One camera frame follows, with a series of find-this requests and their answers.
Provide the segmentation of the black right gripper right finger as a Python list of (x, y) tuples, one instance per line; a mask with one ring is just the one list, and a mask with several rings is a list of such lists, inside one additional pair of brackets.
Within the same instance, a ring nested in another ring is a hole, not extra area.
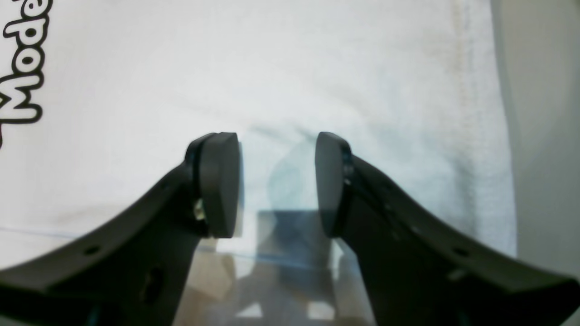
[(561, 326), (574, 277), (524, 264), (439, 220), (398, 184), (320, 132), (315, 176), (327, 237), (355, 254), (379, 326)]

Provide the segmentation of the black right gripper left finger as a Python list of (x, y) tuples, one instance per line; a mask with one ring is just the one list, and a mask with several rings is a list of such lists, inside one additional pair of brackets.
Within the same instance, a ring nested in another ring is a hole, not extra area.
[(1, 324), (170, 326), (201, 239), (234, 235), (236, 133), (192, 141), (184, 161), (87, 235), (1, 271)]

